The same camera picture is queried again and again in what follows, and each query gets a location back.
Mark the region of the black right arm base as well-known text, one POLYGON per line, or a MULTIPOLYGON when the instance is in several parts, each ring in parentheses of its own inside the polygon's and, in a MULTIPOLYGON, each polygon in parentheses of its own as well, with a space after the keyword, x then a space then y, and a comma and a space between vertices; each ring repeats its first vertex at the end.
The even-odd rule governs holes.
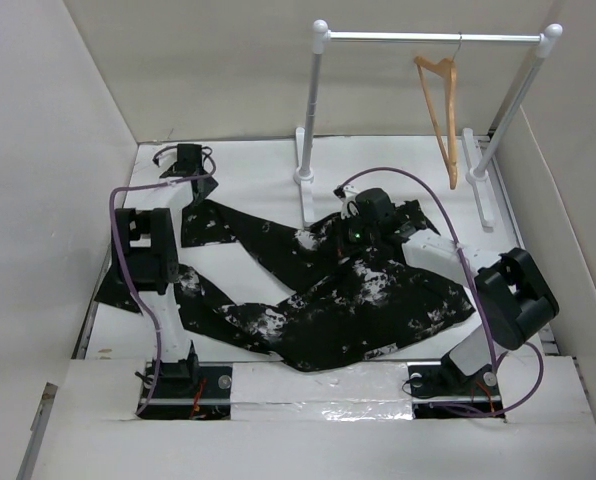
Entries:
POLYGON ((412 399, 415 419, 462 418, 503 408, 490 364, 468 376, 445 358, 410 362, 407 371, 401 390, 412 399))

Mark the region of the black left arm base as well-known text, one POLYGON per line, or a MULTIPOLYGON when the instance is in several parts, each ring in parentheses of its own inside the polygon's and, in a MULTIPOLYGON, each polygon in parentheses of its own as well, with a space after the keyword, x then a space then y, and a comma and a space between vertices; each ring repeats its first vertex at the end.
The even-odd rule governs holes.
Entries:
POLYGON ((214 421, 231 418, 233 365, 200 362, 194 350, 187 360, 162 363, 155 389, 155 365, 135 376, 142 383, 137 416, 144 420, 214 421))

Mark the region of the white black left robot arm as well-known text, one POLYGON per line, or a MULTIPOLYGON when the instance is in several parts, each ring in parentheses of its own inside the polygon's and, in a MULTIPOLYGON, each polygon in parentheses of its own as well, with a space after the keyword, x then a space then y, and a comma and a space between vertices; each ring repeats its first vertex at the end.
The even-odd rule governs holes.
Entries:
POLYGON ((124 187, 123 206, 114 210, 112 265, 119 282, 131 278, 139 309, 155 319, 154 358, 172 365, 166 384, 179 396, 200 387, 200 371, 187 363, 192 341, 185 332, 174 295, 178 279, 178 253, 182 247, 183 210, 213 188, 215 164, 212 149, 179 143, 158 151, 152 163, 156 178, 147 185, 124 187), (173 162, 164 170, 165 156, 173 162))

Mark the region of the black white patterned trousers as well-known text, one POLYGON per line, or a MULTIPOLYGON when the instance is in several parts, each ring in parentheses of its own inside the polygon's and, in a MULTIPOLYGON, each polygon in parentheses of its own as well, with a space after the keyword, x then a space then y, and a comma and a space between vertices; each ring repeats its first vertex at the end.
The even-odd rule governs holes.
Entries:
POLYGON ((330 214, 300 230, 209 199, 182 212, 182 243, 237 243, 288 287, 275 304, 237 302, 188 265, 174 285, 183 326, 314 372, 379 357, 467 320, 459 284, 397 258, 385 242, 345 245, 348 222, 330 214))

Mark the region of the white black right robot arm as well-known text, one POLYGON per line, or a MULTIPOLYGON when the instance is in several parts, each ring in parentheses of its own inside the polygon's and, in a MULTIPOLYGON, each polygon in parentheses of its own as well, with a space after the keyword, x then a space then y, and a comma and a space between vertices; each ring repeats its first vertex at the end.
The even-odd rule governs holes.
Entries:
POLYGON ((451 393, 472 387, 499 354, 519 349, 560 312, 533 257, 524 249, 496 253, 457 244, 432 228, 399 218, 381 188, 340 186, 341 217, 349 241, 387 247, 388 256, 472 291, 481 325, 441 359, 440 381, 451 393))

